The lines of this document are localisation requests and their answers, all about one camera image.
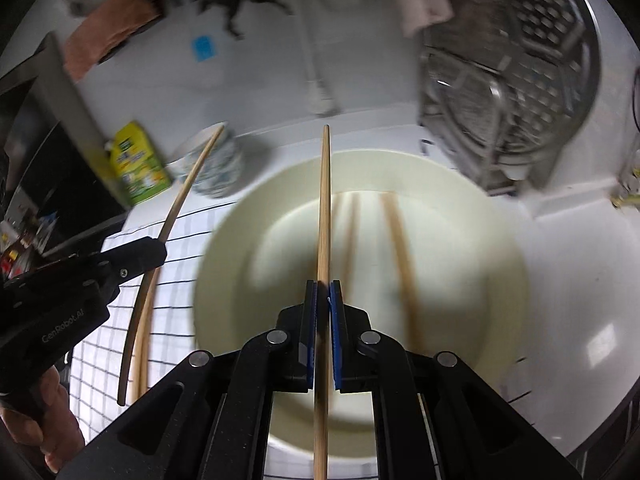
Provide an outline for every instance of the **human hand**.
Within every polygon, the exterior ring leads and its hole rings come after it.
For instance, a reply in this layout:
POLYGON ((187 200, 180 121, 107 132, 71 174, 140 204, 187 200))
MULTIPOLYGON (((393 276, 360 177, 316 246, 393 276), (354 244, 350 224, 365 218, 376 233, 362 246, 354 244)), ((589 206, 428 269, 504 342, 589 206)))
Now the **human hand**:
POLYGON ((78 420, 69 409, 69 394, 60 384, 55 367, 40 378, 40 394, 46 405, 42 427, 22 413, 0 408, 0 416, 18 444, 39 446, 49 469, 57 473, 84 447, 78 420))

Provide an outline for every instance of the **white wall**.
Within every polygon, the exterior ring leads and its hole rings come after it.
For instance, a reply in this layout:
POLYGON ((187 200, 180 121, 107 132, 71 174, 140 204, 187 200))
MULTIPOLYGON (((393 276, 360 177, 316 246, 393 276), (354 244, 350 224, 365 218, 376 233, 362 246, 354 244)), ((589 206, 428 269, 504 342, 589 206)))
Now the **white wall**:
MULTIPOLYGON (((342 111, 416 100, 417 43, 402 37, 394 0, 341 12, 310 4, 322 74, 342 111)), ((79 22, 62 0, 38 0, 0 57, 0 73, 30 56, 48 30, 63 41, 79 22)), ((137 120, 166 156, 221 120, 245 133, 308 118, 295 18, 245 3, 237 24, 243 41, 223 30, 220 8, 196 16, 193 6, 180 7, 92 68, 78 88, 105 136, 137 120), (218 55, 197 63, 191 40, 202 34, 218 55)))

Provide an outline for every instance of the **bamboo stick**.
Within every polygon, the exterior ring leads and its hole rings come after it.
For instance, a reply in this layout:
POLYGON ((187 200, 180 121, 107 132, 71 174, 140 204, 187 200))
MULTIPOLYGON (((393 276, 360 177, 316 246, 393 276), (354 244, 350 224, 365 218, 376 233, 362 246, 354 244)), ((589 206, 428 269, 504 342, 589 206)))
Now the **bamboo stick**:
POLYGON ((344 271, 340 280, 342 289, 342 299, 344 303, 351 304, 353 288, 353 265, 356 255, 357 228, 360 223, 360 195, 355 192, 351 194, 351 210, 349 214, 349 226, 347 228, 347 239, 344 248, 344 271))
MULTIPOLYGON (((178 218, 178 213, 182 208, 182 204, 184 204, 185 199, 189 191, 191 190, 191 186, 193 185, 198 173, 202 169, 204 165, 204 161, 207 158, 207 155, 213 149, 213 145, 216 143, 220 134, 224 129, 224 125, 217 127, 216 131, 213 133, 209 142, 205 145, 202 153, 198 157, 198 160, 191 168, 187 178, 182 184, 180 191, 178 192, 178 196, 175 198, 171 209, 169 210, 164 223, 162 224, 162 228, 160 229, 160 234, 158 236, 158 240, 162 243, 166 243, 169 239, 169 233, 171 229, 174 227, 175 220, 178 218)), ((158 277, 160 274, 159 269, 150 270, 145 272, 142 277, 142 282, 140 283, 140 288, 138 289, 138 295, 136 296, 136 302, 133 306, 133 312, 131 313, 131 319, 129 321, 129 328, 127 329, 127 336, 124 341, 124 350, 122 351, 122 362, 120 363, 120 377, 118 379, 118 404, 124 406, 127 400, 127 381, 129 380, 129 368, 131 366, 131 358, 134 349, 134 342, 137 338, 140 338, 140 353, 136 356, 138 360, 138 364, 134 368, 134 384, 136 384, 137 392, 142 395, 147 390, 146 377, 147 373, 144 374, 141 370, 148 366, 148 359, 143 358, 144 356, 148 356, 148 340, 149 340, 149 331, 151 329, 151 317, 153 311, 153 301, 156 293, 156 285, 158 284, 158 277), (141 319, 145 319, 143 323, 143 327, 145 332, 139 330, 141 319)), ((135 402, 138 400, 137 397, 133 398, 132 401, 135 402)))
POLYGON ((424 354, 424 339, 420 330, 420 303, 415 286, 414 270, 407 250, 406 235, 398 211, 395 193, 383 193, 380 197, 385 210, 386 223, 391 231, 391 241, 396 253, 396 266, 400 275, 400 297, 404 311, 404 325, 409 339, 409 350, 424 354))
POLYGON ((318 305, 316 312, 316 364, 314 378, 314 480, 326 480, 328 394, 331 358, 328 292, 331 262, 331 149, 329 126, 322 133, 320 159, 320 221, 318 229, 318 305))

